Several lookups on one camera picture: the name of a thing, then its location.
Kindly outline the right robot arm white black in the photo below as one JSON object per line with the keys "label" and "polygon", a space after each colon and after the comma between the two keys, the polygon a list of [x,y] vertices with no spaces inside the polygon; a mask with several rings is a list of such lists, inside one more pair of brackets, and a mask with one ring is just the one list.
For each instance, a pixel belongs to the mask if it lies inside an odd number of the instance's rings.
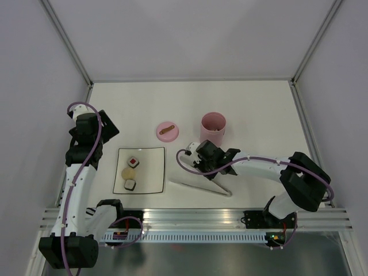
{"label": "right robot arm white black", "polygon": [[223,151],[206,140],[189,144],[185,154],[192,158],[191,166],[209,180],[220,173],[250,175],[280,183],[285,191],[271,197],[262,211],[263,222],[269,227],[276,227],[299,210],[316,212],[322,202],[334,197],[329,175],[302,152],[286,158],[270,158],[249,155],[236,148]]}

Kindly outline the steel food tongs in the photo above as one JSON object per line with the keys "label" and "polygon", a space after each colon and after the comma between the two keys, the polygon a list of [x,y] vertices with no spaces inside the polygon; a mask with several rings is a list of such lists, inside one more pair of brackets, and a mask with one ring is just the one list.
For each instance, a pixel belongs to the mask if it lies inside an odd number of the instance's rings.
{"label": "steel food tongs", "polygon": [[219,181],[208,180],[200,175],[193,174],[179,174],[179,175],[171,175],[168,177],[168,181],[177,185],[181,185],[183,187],[188,187],[191,189],[200,190],[206,193],[221,195],[223,197],[231,197],[232,192],[221,184]]}

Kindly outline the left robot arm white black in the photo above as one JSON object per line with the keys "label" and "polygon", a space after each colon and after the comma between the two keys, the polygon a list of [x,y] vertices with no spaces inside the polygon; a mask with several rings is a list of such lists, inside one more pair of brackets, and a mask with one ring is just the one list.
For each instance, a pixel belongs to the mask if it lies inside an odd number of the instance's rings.
{"label": "left robot arm white black", "polygon": [[99,243],[110,226],[125,223],[120,200],[100,200],[90,218],[86,217],[91,186],[97,174],[103,147],[119,131],[104,110],[77,102],[67,109],[75,126],[66,152],[66,180],[59,214],[39,250],[53,269],[81,270],[97,262]]}

